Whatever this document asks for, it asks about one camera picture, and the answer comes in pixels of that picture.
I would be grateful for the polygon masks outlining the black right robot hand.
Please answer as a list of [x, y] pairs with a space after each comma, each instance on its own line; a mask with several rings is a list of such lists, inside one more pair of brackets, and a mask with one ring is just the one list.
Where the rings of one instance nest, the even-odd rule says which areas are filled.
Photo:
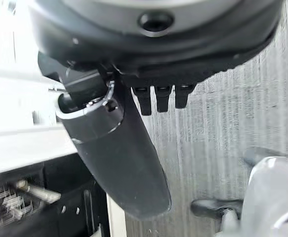
[[65, 88], [56, 114], [104, 191], [132, 217], [171, 207], [142, 116], [186, 107], [196, 85], [274, 38], [281, 0], [32, 0], [41, 73]]

